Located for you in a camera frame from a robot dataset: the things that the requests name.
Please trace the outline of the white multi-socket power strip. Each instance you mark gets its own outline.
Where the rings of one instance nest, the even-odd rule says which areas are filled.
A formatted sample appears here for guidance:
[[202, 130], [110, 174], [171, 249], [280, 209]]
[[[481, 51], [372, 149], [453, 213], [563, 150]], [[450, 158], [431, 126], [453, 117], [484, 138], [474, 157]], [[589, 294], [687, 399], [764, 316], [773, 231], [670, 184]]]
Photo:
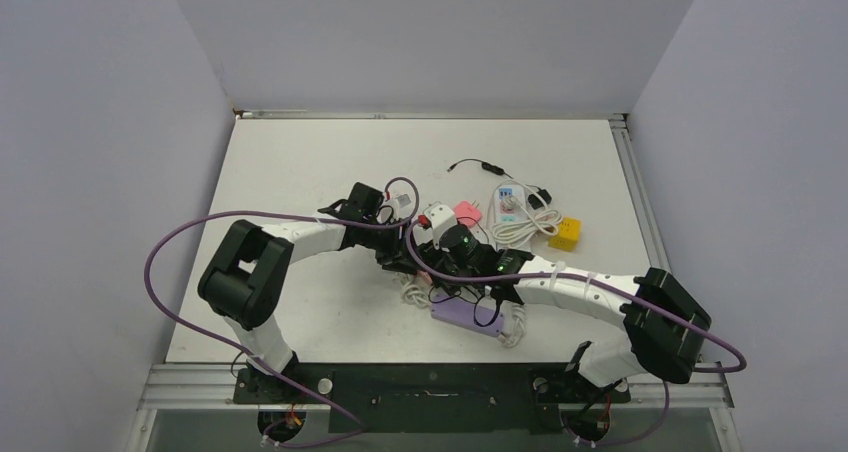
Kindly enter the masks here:
[[492, 225], [527, 220], [526, 189], [512, 180], [502, 182], [492, 193], [491, 210]]

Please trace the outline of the black plug adapter with cable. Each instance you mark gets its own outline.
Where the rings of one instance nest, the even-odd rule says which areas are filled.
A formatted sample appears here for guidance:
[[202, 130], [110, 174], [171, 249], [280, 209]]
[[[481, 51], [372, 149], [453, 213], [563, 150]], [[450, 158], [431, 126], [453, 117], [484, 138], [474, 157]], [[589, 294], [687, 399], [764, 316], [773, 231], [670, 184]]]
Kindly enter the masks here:
[[[450, 164], [446, 168], [446, 171], [448, 173], [450, 173], [455, 168], [457, 168], [459, 165], [464, 164], [464, 163], [476, 163], [476, 164], [479, 165], [479, 167], [483, 171], [486, 171], [486, 172], [493, 174], [495, 176], [498, 176], [498, 177], [506, 178], [509, 181], [511, 181], [512, 183], [517, 183], [517, 181], [514, 179], [514, 177], [512, 175], [510, 175], [508, 172], [506, 172], [504, 168], [502, 168], [498, 165], [495, 165], [491, 162], [479, 159], [479, 158], [463, 158], [463, 159], [460, 159], [460, 160]], [[529, 190], [529, 192], [528, 192], [528, 202], [534, 210], [539, 210], [543, 206], [548, 206], [548, 205], [552, 204], [553, 198], [552, 198], [550, 192], [547, 189], [542, 188], [542, 187], [537, 186], [537, 185], [530, 185], [530, 184], [525, 184], [524, 187]]]

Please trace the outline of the yellow cube plug adapter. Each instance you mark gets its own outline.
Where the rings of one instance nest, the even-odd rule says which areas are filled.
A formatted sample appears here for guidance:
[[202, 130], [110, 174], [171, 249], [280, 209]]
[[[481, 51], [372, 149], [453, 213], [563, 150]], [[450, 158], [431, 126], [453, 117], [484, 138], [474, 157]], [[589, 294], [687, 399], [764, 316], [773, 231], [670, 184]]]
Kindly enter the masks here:
[[553, 249], [573, 252], [580, 240], [582, 222], [579, 219], [566, 217], [557, 226], [557, 231], [550, 236], [547, 245]]

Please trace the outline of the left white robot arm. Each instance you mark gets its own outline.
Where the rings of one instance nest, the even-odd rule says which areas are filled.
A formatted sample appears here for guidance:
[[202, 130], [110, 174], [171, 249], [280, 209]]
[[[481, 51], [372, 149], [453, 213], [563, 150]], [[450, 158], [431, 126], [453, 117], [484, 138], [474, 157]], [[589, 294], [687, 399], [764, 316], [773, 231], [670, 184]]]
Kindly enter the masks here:
[[227, 230], [198, 283], [198, 295], [224, 318], [247, 352], [243, 382], [274, 402], [297, 395], [299, 365], [274, 317], [290, 265], [360, 246], [388, 270], [410, 274], [402, 235], [420, 196], [361, 182], [345, 198], [302, 219], [262, 226], [240, 219]]

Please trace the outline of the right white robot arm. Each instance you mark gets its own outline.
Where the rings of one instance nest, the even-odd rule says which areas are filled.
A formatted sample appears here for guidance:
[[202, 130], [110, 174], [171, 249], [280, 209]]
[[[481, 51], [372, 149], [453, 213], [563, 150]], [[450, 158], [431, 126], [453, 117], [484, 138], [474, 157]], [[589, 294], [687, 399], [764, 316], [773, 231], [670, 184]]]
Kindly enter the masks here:
[[598, 274], [520, 249], [497, 250], [461, 224], [435, 244], [418, 245], [412, 236], [405, 241], [414, 263], [440, 284], [485, 291], [498, 304], [556, 307], [620, 329], [619, 338], [585, 342], [574, 353], [565, 386], [579, 400], [641, 374], [686, 384], [698, 370], [712, 319], [663, 269]]

